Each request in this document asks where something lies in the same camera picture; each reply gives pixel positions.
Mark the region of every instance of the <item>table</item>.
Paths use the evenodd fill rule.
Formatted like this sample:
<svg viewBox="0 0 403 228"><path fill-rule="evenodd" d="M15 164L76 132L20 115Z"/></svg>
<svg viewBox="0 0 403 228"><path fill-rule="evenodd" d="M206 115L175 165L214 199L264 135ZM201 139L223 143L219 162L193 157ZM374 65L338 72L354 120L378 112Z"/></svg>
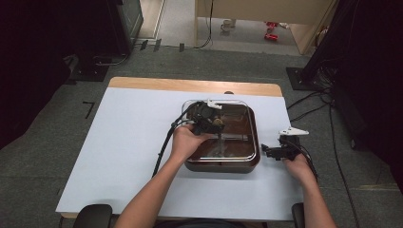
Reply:
<svg viewBox="0 0 403 228"><path fill-rule="evenodd" d="M210 17L212 0L196 0L195 46L198 17ZM329 25L337 0L215 0L213 18L289 23L298 50L305 54L324 25Z"/></svg>
<svg viewBox="0 0 403 228"><path fill-rule="evenodd" d="M235 95L222 94L227 90ZM113 78L56 212L75 218L86 205L106 203L121 214L150 180L182 104L207 98L246 102L255 111L260 143L278 146L278 132L290 125L278 85ZM300 186L280 161L262 157L249 174L199 173L183 166L159 218L291 220L291 206L300 201Z"/></svg>

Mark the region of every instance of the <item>wooden table edge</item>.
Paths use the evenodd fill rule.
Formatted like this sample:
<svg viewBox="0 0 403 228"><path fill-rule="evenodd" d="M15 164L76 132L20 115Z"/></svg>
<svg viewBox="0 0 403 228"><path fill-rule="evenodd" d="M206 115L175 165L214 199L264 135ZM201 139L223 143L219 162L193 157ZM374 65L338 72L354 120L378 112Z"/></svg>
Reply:
<svg viewBox="0 0 403 228"><path fill-rule="evenodd" d="M108 87L207 93L225 93L231 91L239 95L282 97L281 88L276 84L114 77L110 80Z"/></svg>

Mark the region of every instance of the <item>chair armrest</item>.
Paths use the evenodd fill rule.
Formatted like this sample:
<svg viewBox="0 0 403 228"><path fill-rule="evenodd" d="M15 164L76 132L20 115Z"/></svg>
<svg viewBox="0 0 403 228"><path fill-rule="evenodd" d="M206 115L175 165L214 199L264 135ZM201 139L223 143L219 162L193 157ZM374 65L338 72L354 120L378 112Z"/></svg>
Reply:
<svg viewBox="0 0 403 228"><path fill-rule="evenodd" d="M74 221L73 228L109 228L112 207L107 204L92 204L83 208Z"/></svg>
<svg viewBox="0 0 403 228"><path fill-rule="evenodd" d="M293 207L291 208L291 211L293 213L293 219L296 228L305 228L303 202L294 204Z"/></svg>

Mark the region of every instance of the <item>person's hand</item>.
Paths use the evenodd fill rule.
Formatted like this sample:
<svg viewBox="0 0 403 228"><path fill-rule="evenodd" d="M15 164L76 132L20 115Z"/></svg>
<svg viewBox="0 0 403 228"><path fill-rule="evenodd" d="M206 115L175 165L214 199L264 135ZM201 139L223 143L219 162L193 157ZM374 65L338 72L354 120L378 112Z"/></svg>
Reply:
<svg viewBox="0 0 403 228"><path fill-rule="evenodd" d="M306 158L302 154L298 154L293 161L288 159L283 159L282 161L284 162L290 174L301 184L308 181L316 181L314 173L309 167Z"/></svg>
<svg viewBox="0 0 403 228"><path fill-rule="evenodd" d="M200 144L212 136L211 134L196 136L191 132L192 129L193 124L186 124L175 129L169 159L184 162L196 151Z"/></svg>

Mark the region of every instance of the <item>forearm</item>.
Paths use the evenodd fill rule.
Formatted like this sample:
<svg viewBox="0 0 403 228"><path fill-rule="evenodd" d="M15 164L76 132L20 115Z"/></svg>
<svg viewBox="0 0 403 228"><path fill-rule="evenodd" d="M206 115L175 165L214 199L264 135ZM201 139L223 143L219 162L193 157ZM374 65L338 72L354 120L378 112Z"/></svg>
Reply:
<svg viewBox="0 0 403 228"><path fill-rule="evenodd" d="M305 227L336 227L315 180L302 184Z"/></svg>
<svg viewBox="0 0 403 228"><path fill-rule="evenodd" d="M168 160L156 176L127 205L115 227L152 227L181 165L179 161Z"/></svg>

